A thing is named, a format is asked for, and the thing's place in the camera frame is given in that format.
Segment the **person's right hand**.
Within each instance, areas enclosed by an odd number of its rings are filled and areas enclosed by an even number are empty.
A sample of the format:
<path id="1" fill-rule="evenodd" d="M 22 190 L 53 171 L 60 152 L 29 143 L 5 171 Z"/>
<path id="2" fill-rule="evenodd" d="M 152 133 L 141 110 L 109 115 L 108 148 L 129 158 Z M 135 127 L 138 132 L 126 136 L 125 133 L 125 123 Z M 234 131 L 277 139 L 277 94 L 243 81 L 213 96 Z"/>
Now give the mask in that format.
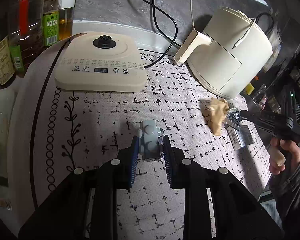
<path id="1" fill-rule="evenodd" d="M 294 141 L 277 138 L 272 138 L 270 143 L 272 151 L 280 152 L 285 157 L 285 163 L 281 162 L 281 165 L 279 165 L 276 158 L 270 156 L 270 173 L 275 176 L 285 170 L 294 173 L 300 164 L 300 147 Z"/>

